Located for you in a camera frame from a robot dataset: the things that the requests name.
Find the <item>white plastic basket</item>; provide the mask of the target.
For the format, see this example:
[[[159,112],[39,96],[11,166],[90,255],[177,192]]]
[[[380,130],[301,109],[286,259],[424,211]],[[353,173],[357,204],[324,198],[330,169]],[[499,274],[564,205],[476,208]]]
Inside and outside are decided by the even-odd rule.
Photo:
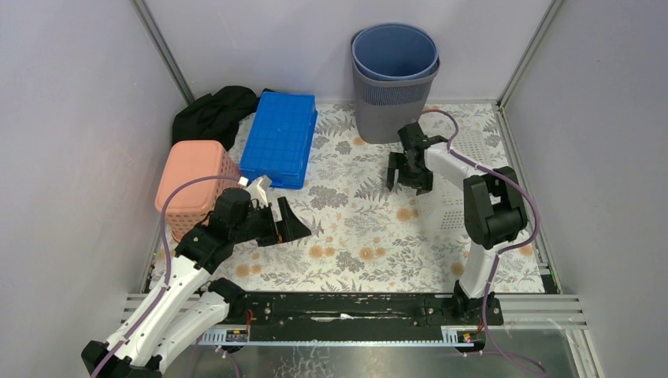
[[[425,151],[425,164],[433,174],[432,190],[416,197],[418,223],[430,239],[464,235],[463,181],[471,176],[483,176],[483,164],[467,164],[458,156],[465,154],[446,142],[439,142]]]

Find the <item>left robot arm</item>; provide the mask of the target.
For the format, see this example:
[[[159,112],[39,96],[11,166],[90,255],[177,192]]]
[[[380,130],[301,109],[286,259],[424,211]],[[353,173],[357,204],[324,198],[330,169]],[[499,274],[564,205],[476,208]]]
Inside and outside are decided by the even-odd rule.
[[[238,244],[272,246],[306,238],[311,230],[278,199],[280,220],[242,188],[228,188],[176,246],[161,283],[105,341],[90,341],[81,357],[92,377],[160,377],[215,324],[245,314],[244,290],[227,279],[211,281]]]

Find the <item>blue divided plastic tray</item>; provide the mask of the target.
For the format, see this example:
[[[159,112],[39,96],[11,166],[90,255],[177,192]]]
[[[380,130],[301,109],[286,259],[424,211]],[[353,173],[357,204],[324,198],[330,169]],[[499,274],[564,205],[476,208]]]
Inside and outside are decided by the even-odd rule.
[[[275,188],[303,188],[316,123],[314,95],[263,92],[239,170],[249,180],[267,176]]]

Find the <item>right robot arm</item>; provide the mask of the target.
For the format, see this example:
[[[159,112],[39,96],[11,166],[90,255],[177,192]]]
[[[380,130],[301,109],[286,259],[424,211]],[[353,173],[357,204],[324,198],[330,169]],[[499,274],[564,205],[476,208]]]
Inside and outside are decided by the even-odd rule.
[[[403,150],[389,155],[386,185],[409,187],[430,198],[422,218],[432,222],[433,231],[441,230],[445,219],[445,208],[436,204],[436,178],[462,192],[462,224],[471,246],[447,308],[459,323],[472,324],[492,304],[499,252],[529,221],[517,175],[508,166],[490,169],[471,160],[443,136],[428,137],[417,122],[400,128],[398,136]]]

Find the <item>pink plastic basket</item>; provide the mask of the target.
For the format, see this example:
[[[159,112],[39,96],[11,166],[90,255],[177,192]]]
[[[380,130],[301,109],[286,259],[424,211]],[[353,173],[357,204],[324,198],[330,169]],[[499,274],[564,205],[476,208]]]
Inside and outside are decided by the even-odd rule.
[[[223,190],[238,187],[241,177],[238,165],[218,141],[189,140],[175,144],[158,185],[156,210],[162,211],[165,201],[179,186],[202,177],[206,180],[185,187],[169,201],[165,225],[175,242],[203,220]]]

